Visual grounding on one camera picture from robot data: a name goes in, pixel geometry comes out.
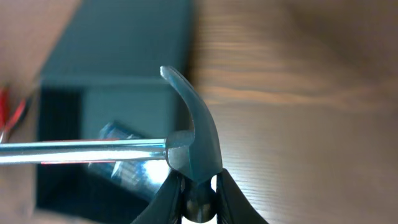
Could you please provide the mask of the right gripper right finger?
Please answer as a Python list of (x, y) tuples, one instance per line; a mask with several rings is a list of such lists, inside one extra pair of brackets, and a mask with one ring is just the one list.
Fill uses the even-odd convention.
[(244, 196), (230, 173), (217, 175), (217, 224), (268, 224)]

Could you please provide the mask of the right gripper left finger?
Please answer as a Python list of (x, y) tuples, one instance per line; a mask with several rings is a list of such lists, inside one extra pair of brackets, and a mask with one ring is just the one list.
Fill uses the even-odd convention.
[(181, 224), (183, 177), (172, 171), (154, 199), (131, 224)]

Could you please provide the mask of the blue precision screwdriver set case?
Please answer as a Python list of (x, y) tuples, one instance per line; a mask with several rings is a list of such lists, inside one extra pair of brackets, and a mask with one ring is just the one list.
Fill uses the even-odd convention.
[[(142, 139), (145, 136), (113, 121), (101, 129), (99, 138)], [(89, 163), (86, 170), (148, 202), (155, 197), (170, 174), (170, 167), (165, 160)]]

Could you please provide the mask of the small black-handled hammer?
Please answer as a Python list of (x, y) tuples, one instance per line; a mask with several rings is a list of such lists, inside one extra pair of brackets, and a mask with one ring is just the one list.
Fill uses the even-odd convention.
[(42, 141), (1, 145), (1, 164), (72, 164), (84, 162), (165, 160), (183, 176), (182, 215), (192, 222), (210, 221), (217, 213), (210, 181), (223, 169), (220, 142), (213, 117), (189, 81), (171, 66), (160, 75), (186, 104), (193, 128), (158, 139), (101, 139)]

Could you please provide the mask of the red-handled cutting pliers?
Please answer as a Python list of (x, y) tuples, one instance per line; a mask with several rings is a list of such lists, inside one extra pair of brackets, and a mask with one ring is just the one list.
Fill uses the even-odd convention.
[(16, 109), (11, 113), (9, 107), (9, 85), (1, 85), (1, 144), (8, 142), (9, 136), (25, 118), (32, 95), (23, 98)]

